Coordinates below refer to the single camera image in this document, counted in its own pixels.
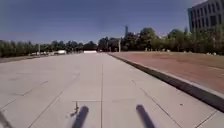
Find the blue sky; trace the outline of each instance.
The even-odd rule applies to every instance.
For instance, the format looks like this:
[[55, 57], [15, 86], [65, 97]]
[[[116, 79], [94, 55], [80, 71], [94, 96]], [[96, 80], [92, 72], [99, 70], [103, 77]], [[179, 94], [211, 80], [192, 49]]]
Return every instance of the blue sky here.
[[204, 0], [1, 0], [0, 39], [50, 43], [121, 37], [124, 26], [158, 35], [188, 27], [187, 8]]

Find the paving slab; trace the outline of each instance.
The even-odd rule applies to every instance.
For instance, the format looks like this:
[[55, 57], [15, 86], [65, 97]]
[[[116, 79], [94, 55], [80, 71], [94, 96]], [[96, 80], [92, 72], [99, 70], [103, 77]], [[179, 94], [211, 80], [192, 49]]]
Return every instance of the paving slab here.
[[[215, 123], [219, 127], [224, 117], [106, 54], [1, 63], [0, 80], [4, 81], [0, 88], [9, 86], [8, 91], [0, 90], [0, 110], [15, 128], [71, 128], [83, 106], [88, 107], [83, 128], [143, 128], [138, 105], [158, 128], [209, 127]], [[73, 115], [77, 104], [79, 111]]]
[[208, 118], [203, 124], [200, 124], [198, 128], [223, 128], [224, 126], [223, 113], [216, 112], [214, 115]]

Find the curb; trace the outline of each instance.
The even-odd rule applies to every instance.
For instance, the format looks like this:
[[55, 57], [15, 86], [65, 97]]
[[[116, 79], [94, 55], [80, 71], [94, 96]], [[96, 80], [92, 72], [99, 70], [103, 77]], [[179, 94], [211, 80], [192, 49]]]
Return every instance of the curb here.
[[224, 113], [224, 95], [223, 94], [216, 92], [214, 90], [211, 90], [209, 88], [205, 88], [201, 85], [190, 82], [188, 80], [182, 79], [180, 77], [174, 76], [172, 74], [158, 71], [157, 69], [154, 69], [154, 68], [148, 68], [142, 64], [131, 62], [111, 54], [108, 54], [108, 55], [118, 60], [121, 60], [149, 75], [152, 75]]

